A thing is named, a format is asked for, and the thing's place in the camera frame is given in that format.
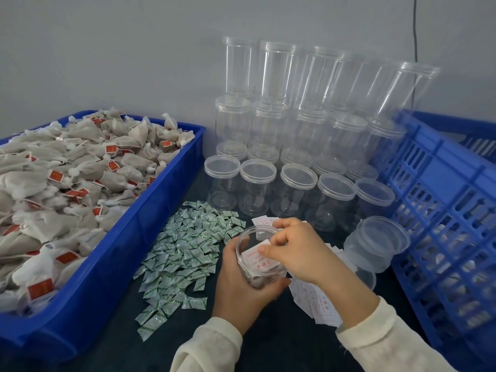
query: blue plastic basket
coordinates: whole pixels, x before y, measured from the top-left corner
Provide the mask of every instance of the blue plastic basket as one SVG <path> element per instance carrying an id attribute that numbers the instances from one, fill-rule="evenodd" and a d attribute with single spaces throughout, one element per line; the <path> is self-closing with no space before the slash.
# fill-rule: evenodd
<path id="1" fill-rule="evenodd" d="M 465 137 L 408 117 L 393 162 L 378 157 L 412 240 L 391 266 L 431 345 L 457 370 L 495 370 L 496 123 L 415 116 Z"/>
<path id="2" fill-rule="evenodd" d="M 92 112 L 81 111 L 73 116 L 81 118 Z M 151 118 L 150 121 L 164 124 L 163 120 Z M 68 117 L 59 122 L 65 125 Z M 184 123 L 179 123 L 179 127 L 194 131 L 195 139 L 124 213 L 50 304 L 27 318 L 0 314 L 3 357 L 20 355 L 62 363 L 93 343 L 153 241 L 203 166 L 205 128 Z M 0 140 L 0 144 L 7 141 L 8 138 Z"/>

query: woman's left hand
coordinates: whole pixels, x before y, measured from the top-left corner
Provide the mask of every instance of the woman's left hand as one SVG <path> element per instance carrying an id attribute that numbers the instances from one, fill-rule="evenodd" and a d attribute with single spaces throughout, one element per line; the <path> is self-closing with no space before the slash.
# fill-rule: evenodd
<path id="1" fill-rule="evenodd" d="M 281 278 L 260 290 L 251 287 L 236 258 L 237 240 L 237 237 L 232 239 L 222 251 L 222 268 L 215 288 L 212 317 L 225 319 L 244 335 L 262 309 L 277 299 L 291 281 Z"/>

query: gray wall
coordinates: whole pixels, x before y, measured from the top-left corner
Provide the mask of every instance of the gray wall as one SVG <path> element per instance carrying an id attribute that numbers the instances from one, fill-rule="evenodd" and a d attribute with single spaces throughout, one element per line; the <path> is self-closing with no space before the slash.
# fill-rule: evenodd
<path id="1" fill-rule="evenodd" d="M 222 35 L 413 60 L 413 0 L 0 0 L 1 135 L 116 106 L 214 126 Z M 418 0 L 422 108 L 496 121 L 496 0 Z"/>

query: white sleeve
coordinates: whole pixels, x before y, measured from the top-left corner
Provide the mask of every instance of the white sleeve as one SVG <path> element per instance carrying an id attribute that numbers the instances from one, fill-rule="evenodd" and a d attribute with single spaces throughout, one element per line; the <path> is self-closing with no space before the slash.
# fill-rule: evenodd
<path id="1" fill-rule="evenodd" d="M 365 372 L 455 371 L 383 298 L 367 319 L 350 329 L 341 325 L 336 335 Z"/>
<path id="2" fill-rule="evenodd" d="M 232 372 L 243 337 L 228 321 L 212 317 L 174 355 L 170 372 Z"/>

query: black cable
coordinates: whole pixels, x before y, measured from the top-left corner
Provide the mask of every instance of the black cable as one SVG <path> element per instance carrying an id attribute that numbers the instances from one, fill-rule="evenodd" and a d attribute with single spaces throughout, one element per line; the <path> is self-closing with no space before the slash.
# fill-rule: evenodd
<path id="1" fill-rule="evenodd" d="M 413 49 L 414 49 L 414 54 L 415 54 L 415 62 L 418 62 L 419 56 L 418 56 L 418 49 L 417 49 L 417 0 L 413 0 Z M 413 85 L 417 83 L 417 75 L 414 77 L 414 83 Z M 412 109 L 413 109 L 413 102 L 415 101 L 415 87 L 413 87 L 413 92 L 412 92 Z"/>

